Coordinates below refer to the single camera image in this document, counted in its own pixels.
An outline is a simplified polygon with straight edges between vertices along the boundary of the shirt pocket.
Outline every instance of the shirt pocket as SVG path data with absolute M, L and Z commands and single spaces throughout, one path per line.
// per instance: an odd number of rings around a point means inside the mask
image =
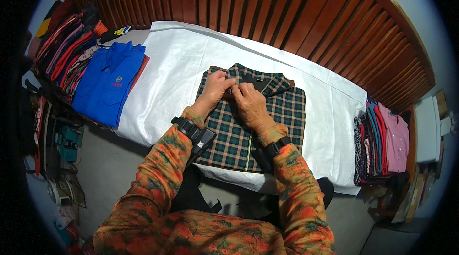
M 84 114 L 88 108 L 91 98 L 92 87 L 90 86 L 78 86 L 73 98 L 73 109 L 78 113 Z
M 103 91 L 103 95 L 101 97 L 102 102 L 106 105 L 116 105 L 120 104 L 123 101 L 124 93 L 126 89 L 124 88 L 113 88 L 113 89 L 106 89 Z

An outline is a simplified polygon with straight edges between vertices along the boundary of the orange spool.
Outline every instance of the orange spool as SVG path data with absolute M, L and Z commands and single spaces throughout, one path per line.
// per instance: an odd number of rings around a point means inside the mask
M 93 29 L 94 35 L 96 39 L 99 39 L 100 36 L 102 36 L 103 33 L 108 31 L 107 27 L 102 24 L 102 20 L 99 20 L 95 28 Z

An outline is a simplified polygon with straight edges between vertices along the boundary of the shirt collar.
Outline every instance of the shirt collar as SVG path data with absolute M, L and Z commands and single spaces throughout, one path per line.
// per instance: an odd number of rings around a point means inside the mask
M 132 41 L 127 44 L 114 42 L 108 50 L 106 57 L 106 66 L 110 66 L 110 73 L 113 73 L 119 64 L 127 56 L 128 52 L 132 50 Z
M 272 97 L 284 91 L 289 91 L 292 88 L 283 74 L 262 73 L 250 68 L 246 68 L 240 63 L 236 63 L 234 66 L 228 69 L 227 78 L 236 78 L 237 83 L 240 84 L 243 82 L 243 74 L 257 80 L 269 80 L 261 92 L 265 97 Z

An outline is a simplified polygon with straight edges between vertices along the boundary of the person's right hand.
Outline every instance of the person's right hand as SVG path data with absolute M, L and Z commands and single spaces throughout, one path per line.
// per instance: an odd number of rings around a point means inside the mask
M 239 116 L 247 127 L 261 134 L 276 122 L 266 111 L 266 98 L 257 91 L 252 83 L 240 83 L 232 86 Z

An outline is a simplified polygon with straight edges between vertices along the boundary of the person's left hand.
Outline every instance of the person's left hand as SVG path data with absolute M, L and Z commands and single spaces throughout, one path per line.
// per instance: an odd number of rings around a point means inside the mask
M 203 120 L 215 109 L 225 90 L 236 84 L 236 79 L 226 79 L 226 72 L 216 71 L 207 77 L 202 94 L 191 106 Z

